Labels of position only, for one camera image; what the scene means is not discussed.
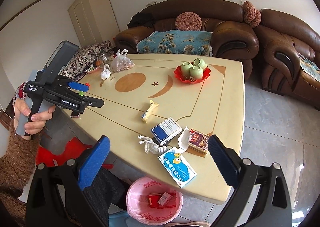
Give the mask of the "brown sweater forearm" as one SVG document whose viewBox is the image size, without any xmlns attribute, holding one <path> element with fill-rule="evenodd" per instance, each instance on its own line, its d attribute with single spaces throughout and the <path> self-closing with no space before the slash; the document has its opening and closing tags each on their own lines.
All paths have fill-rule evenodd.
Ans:
<svg viewBox="0 0 320 227">
<path fill-rule="evenodd" d="M 9 132 L 7 151 L 1 157 L 1 202 L 15 223 L 25 226 L 27 204 L 19 198 L 33 174 L 40 135 L 25 140 L 16 134 L 14 123 L 10 124 Z"/>
</svg>

